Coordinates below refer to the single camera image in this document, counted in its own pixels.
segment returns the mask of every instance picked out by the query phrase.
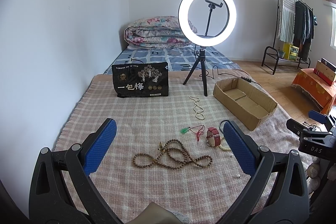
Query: table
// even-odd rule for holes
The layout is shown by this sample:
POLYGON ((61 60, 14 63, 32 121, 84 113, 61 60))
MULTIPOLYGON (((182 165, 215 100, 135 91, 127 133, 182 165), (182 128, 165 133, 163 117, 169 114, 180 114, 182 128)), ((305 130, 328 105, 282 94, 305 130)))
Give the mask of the table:
POLYGON ((336 99, 336 85, 329 86, 314 73, 313 68, 301 69, 296 75, 293 86, 299 86, 320 106, 321 113, 329 115, 336 99))

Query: tree illustration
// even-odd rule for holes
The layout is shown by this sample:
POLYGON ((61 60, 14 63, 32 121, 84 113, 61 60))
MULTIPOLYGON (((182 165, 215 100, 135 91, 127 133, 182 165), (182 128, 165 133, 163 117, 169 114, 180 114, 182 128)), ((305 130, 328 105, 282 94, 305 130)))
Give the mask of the tree illustration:
POLYGON ((162 76, 162 73, 158 69, 152 71, 153 82, 157 83, 160 76, 162 76))
POLYGON ((142 77, 142 82, 145 82, 145 77, 148 76, 148 72, 145 71, 145 69, 143 69, 143 70, 141 70, 141 71, 138 72, 138 75, 139 75, 140 77, 142 77))
POLYGON ((145 67, 144 70, 148 73, 149 77, 152 77, 152 71, 154 70, 154 68, 151 65, 145 67))

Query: textured blue pad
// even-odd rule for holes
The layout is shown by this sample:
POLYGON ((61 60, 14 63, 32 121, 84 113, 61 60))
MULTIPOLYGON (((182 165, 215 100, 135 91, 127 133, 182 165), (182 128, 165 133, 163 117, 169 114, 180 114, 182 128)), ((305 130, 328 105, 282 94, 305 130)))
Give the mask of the textured blue pad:
POLYGON ((315 110, 310 110, 308 112, 308 117, 321 124, 325 124, 327 122, 326 116, 324 114, 316 112, 315 110))
POLYGON ((257 170, 256 159, 230 122, 224 124, 223 134, 243 172, 253 176, 257 170))
POLYGON ((90 173, 97 171, 116 134, 117 124, 115 120, 111 120, 100 133, 99 137, 85 156, 83 169, 87 176, 90 173))

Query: tripod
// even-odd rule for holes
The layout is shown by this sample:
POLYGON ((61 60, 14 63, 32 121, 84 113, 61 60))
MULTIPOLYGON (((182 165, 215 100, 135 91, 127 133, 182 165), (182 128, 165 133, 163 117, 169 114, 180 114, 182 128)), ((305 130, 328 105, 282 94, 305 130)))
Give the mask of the tripod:
MULTIPOLYGON (((214 2, 212 2, 210 0, 205 0, 205 2, 209 3, 209 8, 210 8, 207 29, 206 29, 205 35, 204 35, 206 37, 208 35, 208 30, 209 30, 209 24, 210 24, 212 10, 216 9, 216 7, 222 8, 223 7, 223 3, 221 2, 220 4, 216 4, 216 3, 214 3, 214 2)), ((185 79, 183 85, 185 85, 188 82, 190 76, 193 74, 193 72, 196 69, 198 63, 201 63, 204 96, 208 96, 207 74, 206 74, 206 69, 205 69, 205 48, 206 47, 201 46, 201 48, 199 50, 199 53, 197 53, 198 58, 196 59, 194 65, 191 68, 191 71, 189 72, 189 74, 188 74, 187 78, 185 79)))

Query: red watch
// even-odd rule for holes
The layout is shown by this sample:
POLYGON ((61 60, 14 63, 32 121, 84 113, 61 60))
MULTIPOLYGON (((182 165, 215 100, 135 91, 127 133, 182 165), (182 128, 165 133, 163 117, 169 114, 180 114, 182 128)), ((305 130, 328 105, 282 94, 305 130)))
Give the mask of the red watch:
POLYGON ((211 147, 216 147, 221 144, 221 136, 219 132, 214 127, 209 127, 207 132, 207 145, 211 147))

